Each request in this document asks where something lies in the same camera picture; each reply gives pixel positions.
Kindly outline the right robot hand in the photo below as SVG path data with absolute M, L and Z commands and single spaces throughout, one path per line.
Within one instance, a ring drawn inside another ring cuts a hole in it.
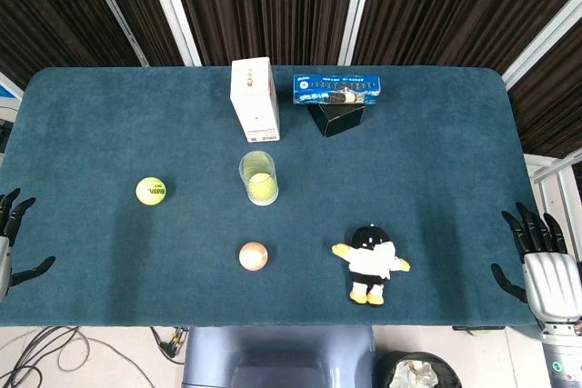
M 557 220 L 516 203 L 519 216 L 502 211 L 522 266 L 524 285 L 511 283 L 499 264 L 491 265 L 497 285 L 526 304 L 543 324 L 574 324 L 582 318 L 582 277 L 578 263 L 567 252 Z

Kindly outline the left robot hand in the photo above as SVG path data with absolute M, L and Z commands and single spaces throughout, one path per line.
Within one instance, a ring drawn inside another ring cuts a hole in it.
M 0 194 L 0 302 L 5 299 L 11 288 L 45 274 L 56 259 L 55 256 L 48 256 L 32 269 L 13 272 L 12 251 L 22 218 L 35 203 L 35 198 L 31 197 L 13 207 L 13 202 L 20 192 L 21 189 L 16 188 L 8 194 Z

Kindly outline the yellow tennis ball black print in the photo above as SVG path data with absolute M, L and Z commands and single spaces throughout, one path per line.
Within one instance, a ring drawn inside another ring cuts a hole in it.
M 157 205 L 166 197 L 166 185 L 157 177 L 145 177 L 137 183 L 135 195 L 139 202 L 144 205 Z

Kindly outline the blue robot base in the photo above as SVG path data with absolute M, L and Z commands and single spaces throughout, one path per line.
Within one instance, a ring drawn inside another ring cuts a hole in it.
M 376 388 L 367 325 L 191 327 L 181 388 Z

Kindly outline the pale orange ball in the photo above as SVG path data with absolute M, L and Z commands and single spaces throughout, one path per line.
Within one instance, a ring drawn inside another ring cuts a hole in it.
M 250 272 L 256 272 L 266 266 L 268 251 L 259 242 L 248 242 L 240 248 L 238 259 L 244 269 Z

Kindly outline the clear cup with ball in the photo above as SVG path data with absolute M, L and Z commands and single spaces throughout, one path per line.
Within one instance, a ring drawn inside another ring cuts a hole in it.
M 239 174 L 245 185 L 247 193 L 247 185 L 249 178 L 256 173 L 268 173 L 271 174 L 276 180 L 276 167 L 272 157 L 264 151 L 251 151 L 244 155 L 239 163 Z M 250 198 L 249 200 L 258 206 L 268 206 L 272 204 L 276 198 L 269 204 L 256 204 Z

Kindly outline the plain yellow tennis ball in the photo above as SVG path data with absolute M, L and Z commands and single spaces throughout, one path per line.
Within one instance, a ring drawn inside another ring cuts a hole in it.
M 276 180 L 268 173 L 253 174 L 248 180 L 247 193 L 256 204 L 269 204 L 278 194 Z

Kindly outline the white metal rack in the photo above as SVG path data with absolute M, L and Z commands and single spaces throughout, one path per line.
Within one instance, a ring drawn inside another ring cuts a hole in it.
M 524 157 L 538 213 L 551 214 L 565 232 L 568 251 L 582 257 L 582 199 L 572 166 L 548 174 L 557 158 L 534 154 Z

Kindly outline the blue felt table cloth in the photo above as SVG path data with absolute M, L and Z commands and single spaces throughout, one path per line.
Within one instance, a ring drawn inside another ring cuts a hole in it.
M 262 143 L 279 195 L 252 204 L 239 174 L 253 149 L 211 67 L 46 68 L 25 89 L 0 193 L 35 198 L 13 251 L 40 277 L 0 303 L 6 325 L 520 325 L 529 310 L 490 271 L 521 277 L 502 211 L 536 203 L 501 76 L 487 68 L 356 66 L 381 94 L 361 124 L 324 137 L 292 101 L 299 68 L 273 76 L 281 139 Z M 157 177 L 166 197 L 139 202 Z M 332 254 L 374 224 L 409 272 L 380 307 L 349 299 Z M 268 251 L 256 272 L 240 248 Z

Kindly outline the black trash bin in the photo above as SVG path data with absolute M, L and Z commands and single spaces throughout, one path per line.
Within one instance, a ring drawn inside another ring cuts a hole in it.
M 376 364 L 376 388 L 463 388 L 453 368 L 426 352 L 385 353 Z

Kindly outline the black white penguin plush toy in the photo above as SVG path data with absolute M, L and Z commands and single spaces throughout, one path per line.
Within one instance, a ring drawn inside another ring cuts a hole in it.
M 351 280 L 349 299 L 357 304 L 380 307 L 385 284 L 393 272 L 409 272 L 410 263 L 396 255 L 388 234 L 374 224 L 355 230 L 351 243 L 334 244 L 332 254 L 347 262 Z

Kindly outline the small black cardboard box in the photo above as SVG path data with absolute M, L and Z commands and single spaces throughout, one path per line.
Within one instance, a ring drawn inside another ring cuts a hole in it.
M 365 106 L 363 104 L 309 104 L 307 109 L 321 135 L 331 137 L 359 126 Z

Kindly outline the blue Oreo cookie pack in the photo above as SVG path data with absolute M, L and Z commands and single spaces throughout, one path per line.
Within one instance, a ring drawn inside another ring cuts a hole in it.
M 377 75 L 294 75 L 294 104 L 375 104 Z

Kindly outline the tall white carton box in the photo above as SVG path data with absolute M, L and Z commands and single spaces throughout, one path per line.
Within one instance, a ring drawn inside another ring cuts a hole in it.
M 268 57 L 232 62 L 230 100 L 249 143 L 280 140 L 279 108 Z

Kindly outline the dark brown curtain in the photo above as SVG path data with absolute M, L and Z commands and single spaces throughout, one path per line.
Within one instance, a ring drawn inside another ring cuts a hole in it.
M 116 0 L 150 65 L 182 58 L 158 0 Z M 366 0 L 356 65 L 504 73 L 567 0 Z M 182 0 L 203 65 L 269 56 L 337 62 L 349 0 Z M 50 66 L 138 66 L 105 0 L 0 0 L 0 73 L 25 87 Z M 582 147 L 582 19 L 509 90 L 523 148 Z

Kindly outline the white frame post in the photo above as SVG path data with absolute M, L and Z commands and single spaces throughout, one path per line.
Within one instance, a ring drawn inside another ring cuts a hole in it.
M 158 0 L 185 66 L 202 65 L 182 0 Z
M 582 19 L 582 0 L 567 0 L 502 74 L 509 91 Z
M 351 65 L 366 0 L 349 0 L 337 64 Z

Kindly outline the thin grey frame post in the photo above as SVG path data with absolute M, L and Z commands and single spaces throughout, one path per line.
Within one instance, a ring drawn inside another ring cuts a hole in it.
M 150 64 L 146 58 L 145 53 L 143 52 L 140 44 L 135 39 L 135 35 L 129 26 L 129 23 L 126 21 L 124 14 L 122 13 L 118 3 L 116 0 L 105 0 L 110 12 L 113 14 L 115 20 L 117 21 L 119 27 L 121 28 L 123 34 L 125 35 L 126 40 L 132 47 L 135 56 L 137 57 L 140 65 L 143 67 L 149 67 Z

